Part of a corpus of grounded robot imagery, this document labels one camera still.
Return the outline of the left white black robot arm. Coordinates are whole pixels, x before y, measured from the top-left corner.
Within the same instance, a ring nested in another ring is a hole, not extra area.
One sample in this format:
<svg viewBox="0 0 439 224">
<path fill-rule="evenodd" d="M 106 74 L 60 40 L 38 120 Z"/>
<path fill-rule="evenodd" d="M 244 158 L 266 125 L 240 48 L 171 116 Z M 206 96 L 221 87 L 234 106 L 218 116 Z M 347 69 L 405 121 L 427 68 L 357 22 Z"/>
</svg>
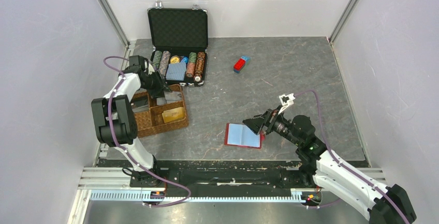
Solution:
<svg viewBox="0 0 439 224">
<path fill-rule="evenodd" d="M 110 92 L 91 102 L 95 132 L 100 143 L 121 152 L 134 170 L 144 171 L 143 180 L 154 187 L 162 182 L 163 173 L 154 167 L 155 157 L 139 140 L 131 100 L 140 89 L 152 98 L 163 97 L 171 89 L 147 58 L 135 55 L 127 61 L 124 70 L 114 68 L 119 75 Z"/>
</svg>

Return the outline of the gold card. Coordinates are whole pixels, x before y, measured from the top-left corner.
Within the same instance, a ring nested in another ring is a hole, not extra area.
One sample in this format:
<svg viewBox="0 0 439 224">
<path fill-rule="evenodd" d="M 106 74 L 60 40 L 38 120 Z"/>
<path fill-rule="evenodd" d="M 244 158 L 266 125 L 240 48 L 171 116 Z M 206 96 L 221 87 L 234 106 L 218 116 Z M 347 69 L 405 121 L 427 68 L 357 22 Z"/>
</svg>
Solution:
<svg viewBox="0 0 439 224">
<path fill-rule="evenodd" d="M 180 121 L 185 118 L 185 110 L 183 107 L 165 110 L 162 113 L 162 118 L 164 123 Z"/>
</svg>

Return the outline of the red leather card holder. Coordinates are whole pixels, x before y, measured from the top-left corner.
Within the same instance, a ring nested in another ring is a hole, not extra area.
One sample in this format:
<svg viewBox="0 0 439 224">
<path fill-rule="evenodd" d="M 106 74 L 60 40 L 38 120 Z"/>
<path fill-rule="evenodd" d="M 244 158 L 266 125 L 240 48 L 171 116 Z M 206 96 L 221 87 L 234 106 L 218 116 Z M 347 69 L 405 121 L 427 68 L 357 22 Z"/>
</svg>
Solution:
<svg viewBox="0 0 439 224">
<path fill-rule="evenodd" d="M 226 124 L 225 145 L 260 149 L 263 140 L 264 137 L 261 134 L 254 134 L 243 124 Z"/>
</svg>

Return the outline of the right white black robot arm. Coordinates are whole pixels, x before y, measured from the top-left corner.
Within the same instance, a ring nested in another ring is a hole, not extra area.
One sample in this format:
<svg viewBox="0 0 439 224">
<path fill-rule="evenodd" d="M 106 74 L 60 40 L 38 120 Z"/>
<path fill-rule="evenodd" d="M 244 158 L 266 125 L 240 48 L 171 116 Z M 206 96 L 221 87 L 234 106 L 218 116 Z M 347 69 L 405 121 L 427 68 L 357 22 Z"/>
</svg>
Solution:
<svg viewBox="0 0 439 224">
<path fill-rule="evenodd" d="M 316 136 L 309 117 L 297 115 L 287 120 L 277 108 L 248 118 L 243 124 L 255 134 L 275 132 L 293 143 L 301 160 L 300 183 L 330 191 L 369 223 L 413 223 L 417 219 L 404 188 L 381 183 L 342 159 Z"/>
</svg>

